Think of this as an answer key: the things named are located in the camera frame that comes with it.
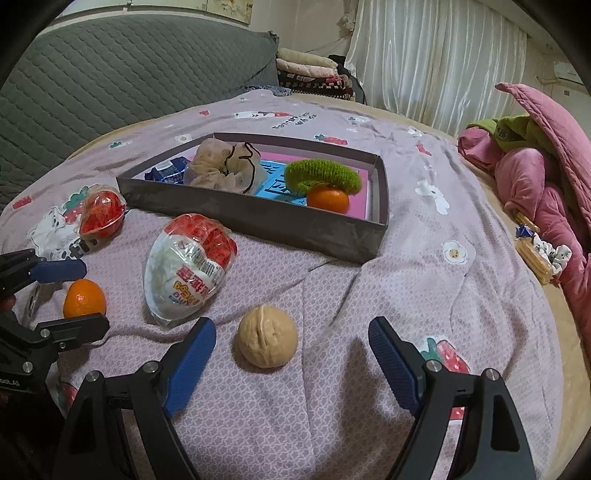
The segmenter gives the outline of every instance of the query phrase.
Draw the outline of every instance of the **metal screw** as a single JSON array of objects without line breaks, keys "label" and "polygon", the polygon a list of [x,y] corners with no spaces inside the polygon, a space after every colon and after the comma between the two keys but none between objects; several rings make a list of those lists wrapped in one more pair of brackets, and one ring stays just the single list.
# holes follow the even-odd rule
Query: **metal screw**
[{"label": "metal screw", "polygon": [[501,377],[501,374],[498,371],[496,371],[494,368],[487,368],[485,371],[485,375],[493,382],[499,380]]},{"label": "metal screw", "polygon": [[151,362],[144,363],[142,370],[144,372],[146,372],[147,374],[153,374],[158,369],[158,367],[159,367],[158,362],[155,360],[152,360]]},{"label": "metal screw", "polygon": [[441,364],[441,362],[438,362],[437,360],[427,361],[427,369],[429,369],[431,372],[439,372],[442,368],[443,365]]},{"label": "metal screw", "polygon": [[92,372],[88,372],[85,376],[86,381],[94,382],[97,378],[99,378],[100,372],[98,370],[93,370]]}]

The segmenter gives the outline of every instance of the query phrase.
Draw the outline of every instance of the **packaged egg toy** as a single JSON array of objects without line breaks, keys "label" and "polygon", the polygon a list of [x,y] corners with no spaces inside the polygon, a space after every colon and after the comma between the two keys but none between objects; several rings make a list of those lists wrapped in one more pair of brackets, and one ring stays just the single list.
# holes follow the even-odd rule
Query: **packaged egg toy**
[{"label": "packaged egg toy", "polygon": [[144,296],[158,324],[177,326],[222,286],[238,249],[216,220],[185,213],[155,240],[144,270]]},{"label": "packaged egg toy", "polygon": [[121,194],[108,185],[93,185],[83,202],[80,219],[82,238],[109,238],[123,224],[126,203]]}]

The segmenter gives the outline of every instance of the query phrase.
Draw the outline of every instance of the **orange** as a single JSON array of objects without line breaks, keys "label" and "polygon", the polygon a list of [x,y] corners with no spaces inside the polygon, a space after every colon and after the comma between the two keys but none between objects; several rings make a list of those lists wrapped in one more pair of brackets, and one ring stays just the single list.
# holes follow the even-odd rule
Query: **orange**
[{"label": "orange", "polygon": [[92,280],[76,280],[64,300],[64,318],[80,317],[107,311],[107,301],[101,288]]},{"label": "orange", "polygon": [[343,190],[319,184],[311,188],[306,196],[309,207],[322,208],[331,212],[347,213],[349,210],[349,195]]}]

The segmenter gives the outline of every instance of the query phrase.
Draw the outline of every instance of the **cardboard tray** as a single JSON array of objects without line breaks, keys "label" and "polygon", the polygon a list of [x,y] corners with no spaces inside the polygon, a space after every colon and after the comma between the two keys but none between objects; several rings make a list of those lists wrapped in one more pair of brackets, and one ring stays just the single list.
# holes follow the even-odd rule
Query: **cardboard tray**
[{"label": "cardboard tray", "polygon": [[[326,158],[368,172],[368,219],[241,193],[189,187],[134,178],[152,166],[200,145],[206,138],[250,142],[265,152]],[[315,250],[340,260],[364,263],[378,254],[388,228],[389,198],[384,162],[378,155],[339,145],[273,135],[210,134],[129,169],[117,177],[129,207],[178,216],[200,213],[229,229],[264,240]]]}]

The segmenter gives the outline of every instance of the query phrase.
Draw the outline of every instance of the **blue gripper pad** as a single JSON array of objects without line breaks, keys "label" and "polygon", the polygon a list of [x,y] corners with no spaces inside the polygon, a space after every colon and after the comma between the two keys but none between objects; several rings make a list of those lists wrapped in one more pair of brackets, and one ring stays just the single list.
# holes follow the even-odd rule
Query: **blue gripper pad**
[{"label": "blue gripper pad", "polygon": [[39,262],[30,274],[31,280],[39,283],[74,281],[86,276],[86,264],[82,260]]},{"label": "blue gripper pad", "polygon": [[384,319],[383,322],[380,322],[380,319],[384,319],[384,317],[374,318],[369,323],[369,346],[374,352],[398,405],[415,415],[420,405],[417,378],[386,333],[386,329],[392,330],[392,327],[387,320]]},{"label": "blue gripper pad", "polygon": [[202,322],[202,326],[168,380],[168,396],[163,409],[170,419],[189,403],[216,345],[216,326],[214,323],[208,318],[202,318],[193,328],[199,327],[200,322]]}]

